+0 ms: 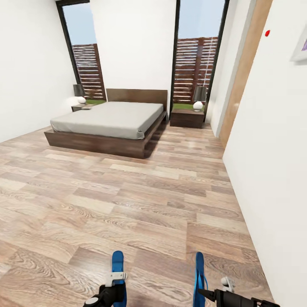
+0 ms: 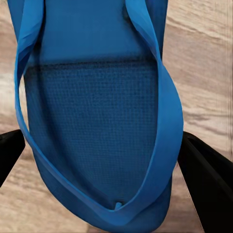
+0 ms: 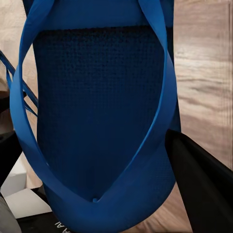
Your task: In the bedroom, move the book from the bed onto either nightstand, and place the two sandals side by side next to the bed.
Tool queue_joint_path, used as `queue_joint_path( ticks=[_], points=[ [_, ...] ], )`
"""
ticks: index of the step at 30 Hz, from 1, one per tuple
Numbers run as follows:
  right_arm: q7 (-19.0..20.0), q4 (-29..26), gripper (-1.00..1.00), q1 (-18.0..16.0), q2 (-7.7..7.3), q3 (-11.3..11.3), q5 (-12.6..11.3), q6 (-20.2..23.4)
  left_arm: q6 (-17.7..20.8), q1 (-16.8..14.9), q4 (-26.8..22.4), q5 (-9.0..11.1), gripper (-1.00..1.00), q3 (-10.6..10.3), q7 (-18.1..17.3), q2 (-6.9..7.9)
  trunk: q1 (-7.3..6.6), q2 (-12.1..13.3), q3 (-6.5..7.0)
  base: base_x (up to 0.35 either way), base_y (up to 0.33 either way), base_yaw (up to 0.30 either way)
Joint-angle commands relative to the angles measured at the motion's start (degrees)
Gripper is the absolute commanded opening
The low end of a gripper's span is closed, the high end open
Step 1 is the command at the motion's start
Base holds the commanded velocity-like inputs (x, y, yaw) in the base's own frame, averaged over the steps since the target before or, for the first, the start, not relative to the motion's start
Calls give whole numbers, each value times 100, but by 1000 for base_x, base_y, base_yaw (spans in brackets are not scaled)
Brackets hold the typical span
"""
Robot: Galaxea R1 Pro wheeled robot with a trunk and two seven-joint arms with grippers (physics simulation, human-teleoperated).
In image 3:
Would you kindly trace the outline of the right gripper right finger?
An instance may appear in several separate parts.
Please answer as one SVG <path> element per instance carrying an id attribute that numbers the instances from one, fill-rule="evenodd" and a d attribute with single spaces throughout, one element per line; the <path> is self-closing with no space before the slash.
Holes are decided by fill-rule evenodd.
<path id="1" fill-rule="evenodd" d="M 193 233 L 233 233 L 233 171 L 181 132 L 165 148 Z"/>

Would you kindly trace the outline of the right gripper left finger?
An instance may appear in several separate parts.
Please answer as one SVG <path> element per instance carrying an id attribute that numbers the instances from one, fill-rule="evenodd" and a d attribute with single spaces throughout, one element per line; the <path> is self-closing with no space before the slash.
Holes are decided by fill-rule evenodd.
<path id="1" fill-rule="evenodd" d="M 0 187 L 22 152 L 16 131 L 0 134 Z"/>

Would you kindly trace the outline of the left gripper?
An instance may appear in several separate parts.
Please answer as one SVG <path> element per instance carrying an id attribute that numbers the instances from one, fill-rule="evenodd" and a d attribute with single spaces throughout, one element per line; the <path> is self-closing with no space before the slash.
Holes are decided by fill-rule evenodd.
<path id="1" fill-rule="evenodd" d="M 23 91 L 24 98 L 27 96 L 26 92 Z M 0 99 L 0 114 L 10 108 L 10 96 Z"/>

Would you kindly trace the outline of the sandal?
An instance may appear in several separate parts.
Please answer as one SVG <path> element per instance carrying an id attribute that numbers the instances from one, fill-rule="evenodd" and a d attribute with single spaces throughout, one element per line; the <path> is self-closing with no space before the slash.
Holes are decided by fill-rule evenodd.
<path id="1" fill-rule="evenodd" d="M 3 52 L 0 50 L 0 60 L 6 65 L 7 67 L 7 82 L 9 89 L 11 89 L 11 84 L 12 84 L 12 78 L 14 77 L 16 69 L 12 66 L 10 61 L 6 58 L 6 56 L 3 54 Z M 28 97 L 32 100 L 32 102 L 35 104 L 35 106 L 38 109 L 38 98 L 36 95 L 32 92 L 32 90 L 28 87 L 28 85 L 25 83 L 23 80 L 23 90 L 26 92 Z M 32 112 L 36 117 L 37 114 L 28 106 L 28 104 L 24 101 L 25 104 L 25 109 Z"/>
<path id="2" fill-rule="evenodd" d="M 10 89 L 19 144 L 57 219 L 76 233 L 120 233 L 167 200 L 165 148 L 181 130 L 174 0 L 22 0 L 26 21 Z M 23 95 L 33 45 L 37 140 Z"/>

